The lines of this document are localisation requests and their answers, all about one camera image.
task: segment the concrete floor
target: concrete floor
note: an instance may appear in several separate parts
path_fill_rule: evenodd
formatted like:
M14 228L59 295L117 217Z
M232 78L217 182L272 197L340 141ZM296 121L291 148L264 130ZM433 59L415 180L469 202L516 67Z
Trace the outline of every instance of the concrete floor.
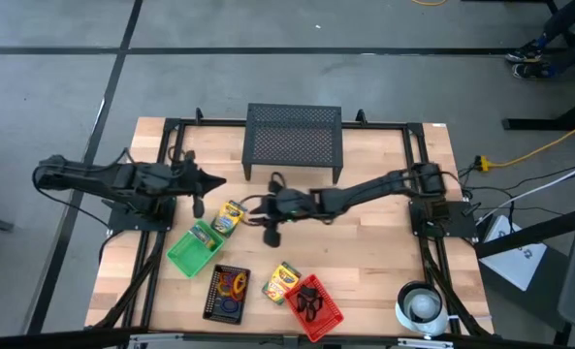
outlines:
M133 2L0 0L0 46L118 47ZM505 48L538 36L548 17L542 4L458 0L435 8L408 0L145 0L132 47ZM24 331L63 211L34 191L30 173L52 153L81 158L113 61L110 55L0 55L0 218L16 224L13 233L0 233L0 335ZM498 56L128 56L96 163L110 162L129 145L139 116L192 116L200 107L206 117L241 118L249 102L342 106L346 119L362 108L370 120L445 122L463 168L475 154L503 161L559 137L504 132L500 119L568 110L575 105L575 69L534 82L513 79ZM572 165L575 136L515 167L474 174L470 183L508 186ZM475 195L484 206L503 199L496 192ZM574 210L575 179L518 206ZM95 198L85 197L82 207L107 217ZM514 215L521 226L550 217L538 210ZM103 238L99 224L79 216L45 332L82 327ZM565 251L572 239L549 243ZM554 330L501 295L488 291L488 300L499 334L552 340Z

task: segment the person's foot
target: person's foot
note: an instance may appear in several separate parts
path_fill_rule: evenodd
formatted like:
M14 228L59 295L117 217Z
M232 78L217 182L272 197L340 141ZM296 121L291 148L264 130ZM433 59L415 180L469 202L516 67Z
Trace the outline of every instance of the person's foot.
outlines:
M537 63L541 60L541 51L542 49L537 46L537 41L533 40L521 48L507 53L504 58L513 63Z
M549 63L515 64L511 67L513 76L518 79L551 79L555 74Z

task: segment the red plastic basket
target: red plastic basket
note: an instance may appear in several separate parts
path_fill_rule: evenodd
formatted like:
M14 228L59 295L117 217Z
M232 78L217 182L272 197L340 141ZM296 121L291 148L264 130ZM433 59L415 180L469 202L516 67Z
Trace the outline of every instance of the red plastic basket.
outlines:
M304 313L298 312L298 292L304 286L306 287L314 287L319 292L319 295L324 299L323 306L317 312L317 316L315 316L315 320L311 322L306 322L305 318L306 315ZM289 307L291 311L296 315L300 325L304 328L306 335L308 335L308 339L311 342L316 342L319 338L323 337L326 333L336 327L336 325L340 324L343 321L343 314L341 314L340 310L336 306L333 299L330 297L324 285L319 281L317 276L314 274L309 275L305 280L300 282L298 286L291 289L289 292L285 294L285 299L287 303L289 303Z

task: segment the green basket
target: green basket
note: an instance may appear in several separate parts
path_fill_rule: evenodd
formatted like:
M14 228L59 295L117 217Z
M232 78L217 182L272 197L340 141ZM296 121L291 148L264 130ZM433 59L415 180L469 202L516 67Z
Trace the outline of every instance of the green basket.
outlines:
M209 250L194 234L186 232L183 237L167 252L167 257L188 277L194 277L209 262L213 255L218 252L224 240L216 233L208 223L197 220L196 226L209 234L216 245Z

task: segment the wooden tabletop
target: wooden tabletop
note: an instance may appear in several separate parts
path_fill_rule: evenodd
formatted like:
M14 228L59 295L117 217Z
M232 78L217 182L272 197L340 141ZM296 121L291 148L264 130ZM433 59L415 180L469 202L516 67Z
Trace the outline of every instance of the wooden tabletop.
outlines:
M164 118L139 119L131 153L136 161L155 162ZM424 124L430 160L443 171L457 169L444 124ZM204 199L206 221L228 200L265 194L273 171L285 175L287 184L300 190L332 186L332 170L302 167L253 166L250 181L244 179L241 151L243 127L186 127L184 149L194 149L196 162L205 172L227 183ZM416 140L413 148L417 149ZM405 169L401 133L392 130L343 130L343 171L338 187L352 186ZM445 176L447 199L458 200L460 188ZM263 228L239 225L222 250L199 274L188 279L165 256L162 258L150 328L161 331L217 333L303 333L287 305L279 306L261 293L273 270L287 261L303 276L316 274L336 301L345 320L332 334L405 335L395 316L401 286L423 279L418 242L411 234L407 198L388 196L352 207L333 225L314 220L279 226L281 245L262 242ZM194 224L192 200L177 198L173 229L167 234L164 253ZM139 243L140 232L125 232L104 250L86 325L101 320L125 291ZM453 288L468 311L492 331L478 262L474 251L458 238L446 238L446 251ZM435 257L435 248L431 245ZM251 270L250 288L241 325L228 325L202 318L213 266L223 264ZM133 324L140 323L144 287L137 298Z

